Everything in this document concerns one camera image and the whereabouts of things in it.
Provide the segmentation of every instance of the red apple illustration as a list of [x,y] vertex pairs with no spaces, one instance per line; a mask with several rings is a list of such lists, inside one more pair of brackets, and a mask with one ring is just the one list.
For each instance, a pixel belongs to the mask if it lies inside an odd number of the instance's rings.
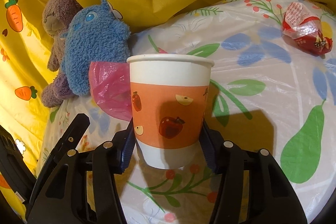
[[172,139],[182,131],[184,123],[179,117],[164,117],[160,122],[159,133],[167,139]]
[[138,95],[137,91],[133,92],[132,103],[135,111],[140,111],[142,109],[140,96]]

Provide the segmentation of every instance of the red plastic wrapper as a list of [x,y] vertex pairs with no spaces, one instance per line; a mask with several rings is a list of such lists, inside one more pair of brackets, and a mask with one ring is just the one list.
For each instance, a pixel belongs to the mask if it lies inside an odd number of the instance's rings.
[[131,120],[129,64],[91,62],[89,82],[91,96],[104,112],[116,119]]
[[322,55],[332,49],[332,39],[322,34],[321,20],[300,2],[292,2],[287,8],[282,32],[312,54]]

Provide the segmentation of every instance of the paper cup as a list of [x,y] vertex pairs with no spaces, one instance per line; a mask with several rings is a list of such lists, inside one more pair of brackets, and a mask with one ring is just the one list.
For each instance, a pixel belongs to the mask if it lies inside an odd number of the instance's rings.
[[191,55],[144,54],[127,63],[134,131],[145,162],[160,169],[187,165],[197,150],[214,62]]

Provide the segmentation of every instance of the blue plush toy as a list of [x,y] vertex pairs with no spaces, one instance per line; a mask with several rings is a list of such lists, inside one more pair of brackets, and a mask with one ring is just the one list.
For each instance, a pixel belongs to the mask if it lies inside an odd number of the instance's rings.
[[79,11],[69,25],[61,64],[76,95],[90,92],[89,68],[95,61],[126,62],[129,27],[116,19],[107,0]]

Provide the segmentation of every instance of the pink object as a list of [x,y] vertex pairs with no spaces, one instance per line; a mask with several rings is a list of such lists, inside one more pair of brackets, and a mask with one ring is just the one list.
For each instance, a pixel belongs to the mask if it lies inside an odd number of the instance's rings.
[[89,82],[91,96],[104,112],[116,119],[131,120],[129,64],[91,62]]

